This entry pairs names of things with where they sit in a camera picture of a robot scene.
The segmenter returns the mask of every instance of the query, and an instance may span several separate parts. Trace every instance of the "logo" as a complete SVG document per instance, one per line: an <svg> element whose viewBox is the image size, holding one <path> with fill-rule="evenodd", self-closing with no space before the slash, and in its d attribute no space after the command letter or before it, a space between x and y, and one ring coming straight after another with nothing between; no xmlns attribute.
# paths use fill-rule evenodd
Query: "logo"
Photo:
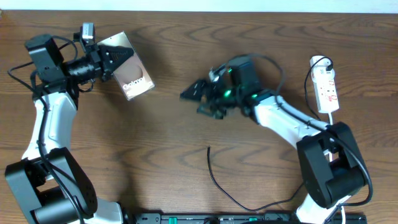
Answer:
<svg viewBox="0 0 398 224"><path fill-rule="evenodd" d="M145 81L145 78L141 77L141 78L139 78L139 79L137 79L135 81L132 81L129 84L123 85L123 90L128 90L128 89L132 88L134 85L140 84L141 82L144 82L144 81Z"/></svg>

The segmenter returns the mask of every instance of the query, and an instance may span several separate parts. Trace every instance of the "white wall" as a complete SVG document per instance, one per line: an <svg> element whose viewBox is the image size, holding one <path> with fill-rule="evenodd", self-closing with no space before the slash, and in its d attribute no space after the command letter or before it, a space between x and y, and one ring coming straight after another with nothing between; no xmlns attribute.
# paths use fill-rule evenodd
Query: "white wall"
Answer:
<svg viewBox="0 0 398 224"><path fill-rule="evenodd" d="M0 0L0 9L398 13L398 0Z"/></svg>

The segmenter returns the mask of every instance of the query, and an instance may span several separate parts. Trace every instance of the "wood grain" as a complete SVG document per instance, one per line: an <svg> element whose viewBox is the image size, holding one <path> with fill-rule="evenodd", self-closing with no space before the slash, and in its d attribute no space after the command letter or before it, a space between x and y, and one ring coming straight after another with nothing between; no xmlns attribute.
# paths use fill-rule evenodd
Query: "wood grain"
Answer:
<svg viewBox="0 0 398 224"><path fill-rule="evenodd" d="M166 213L243 212L212 183L206 147L212 146L216 178L248 207L290 197L302 182L297 153L278 135L238 112L223 121L196 114L179 93L208 69L237 54L267 54L285 68L283 96L308 112L303 80L312 55L335 63L341 109L336 121L350 125L374 183L364 212L369 223L398 219L398 16L374 14L184 13L3 11L0 20L0 169L16 162L32 134L31 94L6 75L29 61L24 41L49 33L71 38L84 21L95 22L97 39L125 30L156 88L126 101L115 81L97 82L81 95L72 130L72 154L98 196L132 211ZM72 50L63 50L65 58ZM264 84L279 76L258 61ZM32 67L16 72L28 80ZM314 106L311 82L309 96ZM0 223L25 219L0 178ZM291 203L297 208L305 190ZM367 190L352 198L365 198Z"/></svg>

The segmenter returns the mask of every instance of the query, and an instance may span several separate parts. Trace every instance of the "power strip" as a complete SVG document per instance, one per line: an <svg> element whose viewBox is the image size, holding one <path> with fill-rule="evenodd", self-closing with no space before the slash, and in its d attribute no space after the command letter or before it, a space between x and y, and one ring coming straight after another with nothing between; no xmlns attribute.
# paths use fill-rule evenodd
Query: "power strip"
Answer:
<svg viewBox="0 0 398 224"><path fill-rule="evenodd" d="M326 68L331 65L332 62L327 58L321 59L322 57L324 56L317 55L311 58L311 67L316 63L311 71L311 79L317 98L318 112L331 113L339 108L334 79L335 70L331 69L328 71Z"/></svg>

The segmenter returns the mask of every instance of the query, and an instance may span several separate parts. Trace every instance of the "brown wood surface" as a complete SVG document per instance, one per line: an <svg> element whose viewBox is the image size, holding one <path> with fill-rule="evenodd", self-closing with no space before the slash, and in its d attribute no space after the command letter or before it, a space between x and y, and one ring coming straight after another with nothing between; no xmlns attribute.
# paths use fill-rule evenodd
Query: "brown wood surface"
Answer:
<svg viewBox="0 0 398 224"><path fill-rule="evenodd" d="M24 41L49 33L71 38L82 22L95 22L97 39L125 30L156 88L126 101L113 80L80 96L72 154L99 197L133 211L243 212L210 180L206 147L220 185L244 205L260 207L289 198L301 184L297 153L278 135L239 112L216 121L196 114L179 93L237 54L257 52L287 71L282 95L308 113L303 81L312 55L331 57L341 109L335 121L350 125L374 184L364 212L369 223L398 219L398 16L374 14L3 11L0 20L0 170L17 162L35 120L31 93L6 70L29 61ZM65 58L71 49L63 52ZM261 71L275 88L271 65ZM29 81L32 67L16 72ZM316 107L312 82L309 97ZM352 198L365 198L367 189ZM291 203L297 208L302 190ZM0 223L25 219L0 177Z"/></svg>

